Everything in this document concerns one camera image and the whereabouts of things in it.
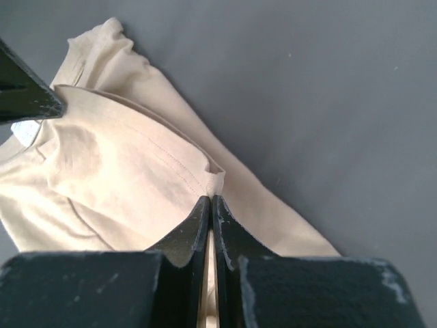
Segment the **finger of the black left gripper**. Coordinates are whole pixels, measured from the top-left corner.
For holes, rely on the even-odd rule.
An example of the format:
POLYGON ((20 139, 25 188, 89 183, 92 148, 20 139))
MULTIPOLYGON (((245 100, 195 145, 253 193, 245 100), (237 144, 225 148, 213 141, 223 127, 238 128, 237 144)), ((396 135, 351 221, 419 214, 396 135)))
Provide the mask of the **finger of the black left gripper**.
POLYGON ((66 104, 5 43, 1 42, 1 124, 60 118, 66 104))

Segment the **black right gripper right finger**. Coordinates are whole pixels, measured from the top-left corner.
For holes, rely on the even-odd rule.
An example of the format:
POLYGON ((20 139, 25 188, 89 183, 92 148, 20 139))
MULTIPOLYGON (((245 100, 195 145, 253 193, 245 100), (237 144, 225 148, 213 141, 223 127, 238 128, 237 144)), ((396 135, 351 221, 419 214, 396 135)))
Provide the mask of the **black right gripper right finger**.
POLYGON ((219 327, 423 327, 409 287, 386 260, 283 257, 212 200, 219 327))

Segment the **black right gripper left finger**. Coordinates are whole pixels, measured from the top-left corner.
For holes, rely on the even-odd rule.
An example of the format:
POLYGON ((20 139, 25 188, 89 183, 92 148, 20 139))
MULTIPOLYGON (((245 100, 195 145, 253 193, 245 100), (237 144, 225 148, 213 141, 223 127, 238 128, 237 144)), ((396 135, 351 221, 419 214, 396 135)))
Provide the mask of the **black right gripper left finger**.
POLYGON ((2 327, 204 327, 210 201, 144 251, 27 252, 1 267, 2 327))

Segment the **beige t shirt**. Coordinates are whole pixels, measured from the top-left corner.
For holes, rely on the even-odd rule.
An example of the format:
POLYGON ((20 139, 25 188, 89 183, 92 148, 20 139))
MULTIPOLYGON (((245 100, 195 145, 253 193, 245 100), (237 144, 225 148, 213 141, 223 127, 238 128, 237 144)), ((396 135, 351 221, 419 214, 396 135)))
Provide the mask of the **beige t shirt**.
POLYGON ((1 145, 1 222, 18 254, 144 251, 206 196, 206 324, 219 327, 212 200, 280 256, 337 250, 208 129, 111 18, 69 40, 50 88, 60 118, 14 123, 1 145))

